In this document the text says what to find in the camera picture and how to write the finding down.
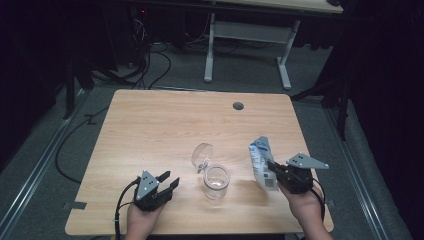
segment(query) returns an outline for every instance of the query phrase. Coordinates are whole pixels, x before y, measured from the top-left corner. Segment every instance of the wrist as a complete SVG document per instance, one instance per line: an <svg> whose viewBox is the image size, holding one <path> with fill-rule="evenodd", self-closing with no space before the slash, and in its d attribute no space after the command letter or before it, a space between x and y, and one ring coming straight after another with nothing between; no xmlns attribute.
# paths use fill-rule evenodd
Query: wrist
<svg viewBox="0 0 424 240"><path fill-rule="evenodd" d="M333 239L330 235L330 233L327 231L327 229L324 226L324 223L321 221L321 219L313 220L313 221L303 221L299 222L300 226L303 229L303 232L305 233L305 239L306 240L330 240Z"/></svg>
<svg viewBox="0 0 424 240"><path fill-rule="evenodd" d="M142 231L128 229L125 234L125 240L146 240L148 236L149 234L143 233Z"/></svg>

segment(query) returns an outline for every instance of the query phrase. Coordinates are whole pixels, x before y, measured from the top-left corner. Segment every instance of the metal frame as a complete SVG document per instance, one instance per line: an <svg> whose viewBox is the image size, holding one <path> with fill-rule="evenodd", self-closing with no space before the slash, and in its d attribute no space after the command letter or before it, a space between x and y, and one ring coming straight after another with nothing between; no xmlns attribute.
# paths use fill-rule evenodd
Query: metal frame
<svg viewBox="0 0 424 240"><path fill-rule="evenodd" d="M272 42L284 44L285 49L281 57L277 57L278 70L280 71L283 88L291 89L289 75L287 73L286 61L293 45L299 28L300 20L295 20L293 27L272 27L265 25L254 25L235 22L215 21L215 14L211 14L209 29L209 49L206 56L205 82L212 82L214 39L215 37L233 38L260 42Z"/></svg>

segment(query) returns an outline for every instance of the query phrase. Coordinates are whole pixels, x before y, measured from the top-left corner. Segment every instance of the gray carpet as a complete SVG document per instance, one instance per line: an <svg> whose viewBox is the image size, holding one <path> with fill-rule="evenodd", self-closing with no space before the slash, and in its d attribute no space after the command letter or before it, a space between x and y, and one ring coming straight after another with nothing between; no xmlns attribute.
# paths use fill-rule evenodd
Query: gray carpet
<svg viewBox="0 0 424 240"><path fill-rule="evenodd" d="M154 47L156 51L161 49L165 49L165 46ZM217 49L219 52L232 50L231 46ZM270 46L266 50L275 53L278 52L278 46ZM177 87L294 95L313 86L331 49L311 51L307 46L292 49L287 62L292 82L291 91L282 89L275 59L260 54L252 55L251 51L252 49L239 47L232 53L216 53L214 80L211 83L204 83L202 79L206 50L192 48L179 50L169 46L162 53L168 56L172 62L170 71L153 88ZM148 86L167 67L167 60L163 56L153 53L150 69L144 78L145 84ZM120 73L127 71L129 70L122 68ZM87 114L95 114L107 107L113 93L119 88L123 87L96 81L96 87L88 95L85 95L88 97L75 114L68 132L87 120L89 118ZM335 224L333 237L335 239L376 239L363 206L358 200L355 182L351 178L349 165L346 162L347 149L348 154L356 163L361 180L370 193L379 219L387 233L387 238L380 239L411 239L374 163L353 106L351 104L349 106L349 118L346 125L347 141L340 143L338 136L334 133L334 124L331 121L333 110L322 109L319 99L319 97L309 97L293 104L311 156L330 165L330 170L318 170L317 173L326 190L330 213ZM58 103L34 126L31 135L24 142L20 151L0 175L1 216L6 215L56 130L63 123L64 91L59 93L57 101ZM106 111L94 117L91 121L93 124L84 124L79 127L60 149L59 165L72 178L82 179ZM29 199L24 211L17 216L18 221L16 225L12 226L9 239L91 239L94 237L66 235L64 228L70 212L67 203L75 199L79 186L59 174L52 158L54 155L49 158L50 165L41 182L36 186L36 191ZM269 235L253 236L253 238L245 236L244 239L254 239L255 237L278 238L278 236ZM287 235L286 239L297 239L297 237Z"/></svg>

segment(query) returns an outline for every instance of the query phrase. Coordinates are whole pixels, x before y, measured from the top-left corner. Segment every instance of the snack bag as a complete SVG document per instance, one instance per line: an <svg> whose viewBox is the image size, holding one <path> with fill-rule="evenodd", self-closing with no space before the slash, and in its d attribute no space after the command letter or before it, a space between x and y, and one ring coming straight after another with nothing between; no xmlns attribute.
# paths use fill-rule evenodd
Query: snack bag
<svg viewBox="0 0 424 240"><path fill-rule="evenodd" d="M274 172L268 169L267 164L268 161L274 162L268 138L259 137L249 145L249 150L256 182L265 190L278 191L277 177Z"/></svg>

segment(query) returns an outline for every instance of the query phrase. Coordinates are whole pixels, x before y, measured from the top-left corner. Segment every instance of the metal rail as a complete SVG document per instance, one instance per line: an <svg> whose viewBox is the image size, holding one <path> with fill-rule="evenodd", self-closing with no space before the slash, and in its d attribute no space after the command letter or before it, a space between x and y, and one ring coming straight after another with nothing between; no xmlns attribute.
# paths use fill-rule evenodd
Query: metal rail
<svg viewBox="0 0 424 240"><path fill-rule="evenodd" d="M77 95L77 106L75 111L69 116L69 118L64 119L62 124L59 126L53 138L50 140L47 148L44 150L40 159L38 160L37 165L32 170L30 176L26 180L25 184L22 186L6 215L3 217L0 222L0 239L8 239L10 234L13 231L16 223L18 222L20 216L24 212L27 204L31 200L32 195L37 190L38 185L43 179L47 169L49 168L51 162L54 160L54 154L57 151L59 143L63 140L64 134L68 129L72 119L75 116L77 110L81 107L83 102L88 98L89 92L81 90Z"/></svg>
<svg viewBox="0 0 424 240"><path fill-rule="evenodd" d="M389 239L384 229L383 224L380 221L378 212L375 208L374 202L368 194L367 188L365 187L364 182L362 181L361 175L356 167L355 161L353 160L350 150L347 147L345 141L341 140L340 135L337 130L337 119L335 113L331 109L324 109L324 113L327 119L332 123L332 130L334 135L337 138L340 149L343 152L343 155L346 159L346 165L348 168L348 174L352 181L353 188L358 196L359 203L361 204L362 210L364 211L365 217L370 225L371 231L375 239L386 240Z"/></svg>

